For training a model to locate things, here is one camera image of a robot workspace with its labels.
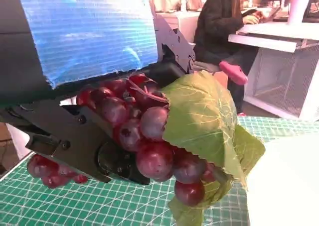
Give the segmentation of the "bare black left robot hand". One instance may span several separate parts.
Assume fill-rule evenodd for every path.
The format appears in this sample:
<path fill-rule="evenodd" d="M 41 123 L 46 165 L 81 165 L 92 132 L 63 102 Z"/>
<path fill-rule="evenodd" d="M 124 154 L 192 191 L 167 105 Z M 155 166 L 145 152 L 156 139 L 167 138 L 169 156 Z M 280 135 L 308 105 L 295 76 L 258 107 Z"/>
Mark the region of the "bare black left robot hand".
<path fill-rule="evenodd" d="M 164 87 L 194 61 L 150 0 L 0 0 L 1 122 L 27 134 L 27 149 L 100 182 L 150 180 L 100 116 L 61 101 L 132 73 Z"/>

